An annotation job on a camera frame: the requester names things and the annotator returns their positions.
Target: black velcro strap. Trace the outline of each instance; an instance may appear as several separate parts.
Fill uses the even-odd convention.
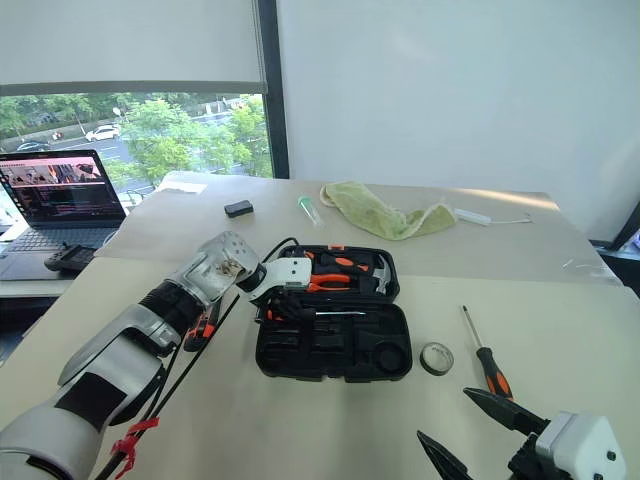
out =
[[[166,280],[151,290],[140,305],[161,317],[180,337],[204,311],[202,304],[188,292]]]
[[[100,432],[107,417],[126,396],[104,378],[87,372],[58,400],[55,407],[75,413]]]

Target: robotic arm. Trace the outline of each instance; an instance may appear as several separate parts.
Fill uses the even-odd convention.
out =
[[[180,345],[194,319],[234,284],[257,303],[275,287],[307,288],[310,277],[309,259],[262,264],[233,232],[205,243],[71,357],[51,399],[0,432],[0,478],[88,478],[106,427],[132,419],[157,390],[159,357]]]
[[[527,436],[508,463],[517,480],[624,480],[620,445],[606,417],[560,412],[553,420],[477,388],[463,392],[487,415]],[[449,450],[418,430],[418,440],[443,480],[473,480]]]

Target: white car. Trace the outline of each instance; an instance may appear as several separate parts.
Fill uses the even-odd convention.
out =
[[[98,140],[118,138],[119,136],[120,127],[118,125],[102,125],[101,127],[87,133],[85,138],[90,142],[96,142]]]

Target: table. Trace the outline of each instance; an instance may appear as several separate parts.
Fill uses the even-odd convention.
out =
[[[0,425],[52,395],[70,352],[174,267],[92,262],[0,369]],[[268,378],[254,361],[255,307],[240,301],[168,404],[161,426],[140,443],[128,478],[438,478],[415,439],[418,428],[447,445],[477,478],[506,478],[506,462],[524,437],[490,420],[461,393],[464,386],[484,386],[463,302],[519,402],[545,416],[561,409],[607,415],[630,472],[640,472],[633,454],[640,448],[640,382],[630,378],[640,362],[640,301],[632,291],[424,276],[401,276],[400,284],[396,303],[408,319],[414,359],[403,380]],[[455,356],[444,377],[418,364],[420,348],[431,340],[447,344]],[[540,348],[528,350],[531,345]],[[188,358],[180,358],[177,371]],[[125,427],[107,432],[99,465]]]
[[[189,172],[175,172],[165,180],[204,190],[155,193],[133,210],[98,255],[184,261],[206,240],[223,230],[234,230],[260,255],[294,235],[307,244],[388,250],[401,275],[620,285],[584,235],[545,194],[371,185],[375,194],[403,211],[444,199],[453,207],[494,220],[520,219],[525,213],[533,219],[530,224],[489,227],[459,222],[435,234],[393,242],[355,227],[337,209],[322,205],[318,197],[322,182]],[[325,228],[312,226],[297,206],[300,195],[313,198]],[[223,206],[244,199],[253,203],[255,213],[227,218]]]
[[[17,222],[3,235],[0,235],[0,254],[15,238],[20,236],[29,225],[24,220]],[[0,280],[0,299],[59,297],[69,288],[73,280]]]
[[[200,194],[160,192],[143,202],[122,235],[69,286],[0,369],[0,427],[50,397],[71,352],[179,266],[201,236],[231,228],[261,255],[292,233],[302,241],[389,250],[400,274],[396,303],[408,320],[413,369],[398,382],[370,384],[268,378],[254,360],[255,307],[240,301],[163,411],[160,427],[140,442],[136,467],[127,478],[438,478],[415,438],[417,429],[446,445],[476,478],[506,478],[506,464],[524,437],[493,422],[461,392],[465,386],[484,387],[463,303],[493,347],[518,402],[546,417],[561,409],[607,415],[626,453],[630,478],[640,472],[633,453],[640,447],[635,414],[640,382],[630,379],[640,363],[640,301],[631,290],[607,284],[606,276],[558,266],[570,256],[593,265],[595,272],[600,260],[548,198],[373,186],[402,209],[432,203],[445,192],[454,206],[496,219],[519,217],[522,207],[491,197],[495,193],[515,196],[517,205],[535,201],[527,206],[531,225],[459,224],[396,243],[363,232],[323,207],[327,228],[314,230],[295,199],[316,195],[318,183],[180,179],[205,181],[207,188]],[[254,203],[254,215],[229,220],[220,214],[224,203],[243,198]],[[163,223],[149,223],[158,212],[165,214]],[[158,252],[176,239],[181,248],[159,260]],[[455,356],[453,369],[443,377],[419,365],[419,351],[428,341],[445,343]],[[174,373],[189,358],[182,354]],[[107,431],[98,468],[126,428]]]

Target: window blind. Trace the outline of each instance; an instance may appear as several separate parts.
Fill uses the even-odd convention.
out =
[[[0,0],[0,94],[260,93],[259,32],[252,0]]]

